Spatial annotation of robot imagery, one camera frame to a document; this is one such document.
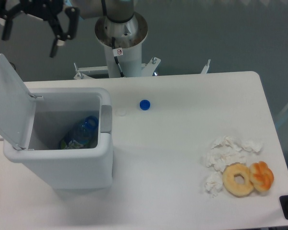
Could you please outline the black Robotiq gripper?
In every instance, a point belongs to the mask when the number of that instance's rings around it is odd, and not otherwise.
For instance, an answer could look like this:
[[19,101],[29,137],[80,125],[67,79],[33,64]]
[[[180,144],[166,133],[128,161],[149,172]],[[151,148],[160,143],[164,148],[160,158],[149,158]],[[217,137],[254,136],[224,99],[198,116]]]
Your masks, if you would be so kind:
[[57,17],[63,10],[63,0],[19,0],[9,10],[6,9],[6,4],[6,0],[0,0],[0,22],[3,23],[1,39],[3,41],[10,39],[13,19],[22,12],[48,21],[55,36],[49,55],[51,58],[56,56],[59,47],[63,46],[66,40],[73,40],[76,37],[80,10],[76,7],[67,7],[64,10],[69,24],[68,30],[63,32]]

